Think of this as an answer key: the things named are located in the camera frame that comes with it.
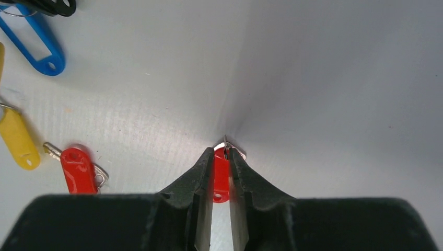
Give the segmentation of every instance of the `white surface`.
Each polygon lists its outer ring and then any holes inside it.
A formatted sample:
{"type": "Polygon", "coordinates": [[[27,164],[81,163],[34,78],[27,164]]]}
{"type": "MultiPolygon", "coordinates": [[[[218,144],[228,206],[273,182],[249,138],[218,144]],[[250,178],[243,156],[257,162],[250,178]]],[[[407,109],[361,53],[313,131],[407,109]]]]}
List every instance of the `white surface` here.
{"type": "MultiPolygon", "coordinates": [[[[295,197],[408,200],[443,246],[441,0],[78,1],[48,19],[59,77],[6,46],[1,95],[40,138],[88,146],[104,193],[158,191],[224,133],[295,197]]],[[[0,143],[0,236],[58,163],[17,167],[0,143]]],[[[227,204],[212,250],[232,250],[227,204]]]]}

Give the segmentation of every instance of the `key tag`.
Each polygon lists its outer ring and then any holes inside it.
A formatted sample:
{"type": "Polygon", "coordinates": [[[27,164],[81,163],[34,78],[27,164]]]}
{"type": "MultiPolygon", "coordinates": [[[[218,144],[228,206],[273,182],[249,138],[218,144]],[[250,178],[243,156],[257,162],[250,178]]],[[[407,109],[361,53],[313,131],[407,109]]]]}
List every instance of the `key tag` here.
{"type": "Polygon", "coordinates": [[[60,151],[49,142],[43,144],[43,149],[62,164],[63,174],[71,194],[97,194],[100,187],[109,179],[108,174],[91,161],[86,151],[76,147],[60,151]]]}
{"type": "Polygon", "coordinates": [[[68,148],[62,151],[60,163],[70,193],[97,194],[94,166],[86,152],[74,147],[68,148]]]}
{"type": "MultiPolygon", "coordinates": [[[[3,72],[5,47],[0,43],[0,79],[3,72]]],[[[20,111],[0,102],[0,135],[18,166],[33,170],[40,165],[40,156],[20,111]]]]}
{"type": "Polygon", "coordinates": [[[243,159],[246,153],[239,147],[227,141],[226,135],[223,141],[214,146],[214,203],[223,203],[229,200],[229,149],[237,149],[243,159]]]}

